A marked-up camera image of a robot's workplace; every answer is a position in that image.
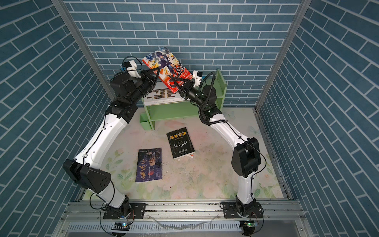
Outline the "red blue manga book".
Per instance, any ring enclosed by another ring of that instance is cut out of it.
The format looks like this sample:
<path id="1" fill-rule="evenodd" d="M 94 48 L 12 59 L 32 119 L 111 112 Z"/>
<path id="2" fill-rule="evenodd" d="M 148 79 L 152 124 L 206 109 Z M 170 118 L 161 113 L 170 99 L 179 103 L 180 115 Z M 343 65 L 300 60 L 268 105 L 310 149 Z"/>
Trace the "red blue manga book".
<path id="1" fill-rule="evenodd" d="M 192 74 L 185 68 L 174 54 L 166 47 L 145 56 L 143 63 L 150 69 L 159 68 L 159 78 L 167 88 L 176 93 L 179 89 L 171 77 L 191 80 Z"/>

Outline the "white book with brown bars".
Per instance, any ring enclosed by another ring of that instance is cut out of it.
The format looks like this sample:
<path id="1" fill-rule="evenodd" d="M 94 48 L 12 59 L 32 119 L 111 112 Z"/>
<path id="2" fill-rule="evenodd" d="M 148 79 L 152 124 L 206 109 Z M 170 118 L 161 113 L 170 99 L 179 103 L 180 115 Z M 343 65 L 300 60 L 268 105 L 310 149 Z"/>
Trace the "white book with brown bars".
<path id="1" fill-rule="evenodd" d="M 144 99 L 145 106 L 180 103 L 185 101 L 178 92 L 173 93 L 163 82 L 158 82 L 155 88 Z"/>

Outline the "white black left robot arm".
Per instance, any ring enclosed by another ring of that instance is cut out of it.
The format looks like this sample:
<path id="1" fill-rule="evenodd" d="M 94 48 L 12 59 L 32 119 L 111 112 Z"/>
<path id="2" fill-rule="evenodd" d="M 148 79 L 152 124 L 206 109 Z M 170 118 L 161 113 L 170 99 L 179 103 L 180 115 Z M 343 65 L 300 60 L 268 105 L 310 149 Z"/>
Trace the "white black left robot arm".
<path id="1" fill-rule="evenodd" d="M 100 127 L 74 159 L 63 163 L 63 169 L 76 184 L 93 191 L 120 218 L 129 213 L 129 199 L 115 187 L 111 174 L 101 170 L 101 166 L 118 134 L 137 111 L 137 102 L 152 92 L 158 79 L 159 68 L 117 73 L 110 82 L 116 98 L 107 107 Z"/>

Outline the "black book with gold text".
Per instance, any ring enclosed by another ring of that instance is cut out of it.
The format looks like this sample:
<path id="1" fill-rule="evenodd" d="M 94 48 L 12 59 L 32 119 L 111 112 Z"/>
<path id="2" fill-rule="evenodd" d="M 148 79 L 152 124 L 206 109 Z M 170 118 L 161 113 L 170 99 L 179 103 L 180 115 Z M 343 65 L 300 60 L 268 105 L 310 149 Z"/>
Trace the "black book with gold text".
<path id="1" fill-rule="evenodd" d="M 195 152 L 187 128 L 183 127 L 166 134 L 173 159 L 192 156 Z"/>

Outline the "dark purple book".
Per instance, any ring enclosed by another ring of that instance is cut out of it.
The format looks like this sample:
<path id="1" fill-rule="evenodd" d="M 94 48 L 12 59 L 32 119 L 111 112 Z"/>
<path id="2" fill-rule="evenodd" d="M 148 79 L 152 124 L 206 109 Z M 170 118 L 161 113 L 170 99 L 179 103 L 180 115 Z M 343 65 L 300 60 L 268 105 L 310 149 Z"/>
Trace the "dark purple book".
<path id="1" fill-rule="evenodd" d="M 162 148 L 140 149 L 135 182 L 155 180 L 162 180 Z"/>

